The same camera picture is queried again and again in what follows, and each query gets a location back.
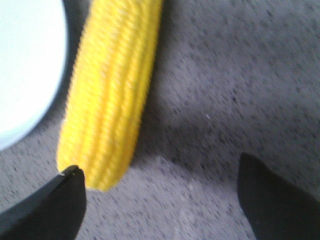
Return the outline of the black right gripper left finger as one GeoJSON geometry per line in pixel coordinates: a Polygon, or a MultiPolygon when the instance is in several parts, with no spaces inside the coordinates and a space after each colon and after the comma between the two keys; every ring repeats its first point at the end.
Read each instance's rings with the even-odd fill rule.
{"type": "Polygon", "coordinates": [[[72,165],[0,214],[0,238],[74,240],[86,208],[84,173],[72,165]]]}

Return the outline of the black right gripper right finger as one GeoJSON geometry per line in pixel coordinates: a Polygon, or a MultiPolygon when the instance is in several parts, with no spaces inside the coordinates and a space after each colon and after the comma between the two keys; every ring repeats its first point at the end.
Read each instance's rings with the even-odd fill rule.
{"type": "Polygon", "coordinates": [[[258,240],[318,240],[320,202],[243,152],[237,196],[258,240]]]}

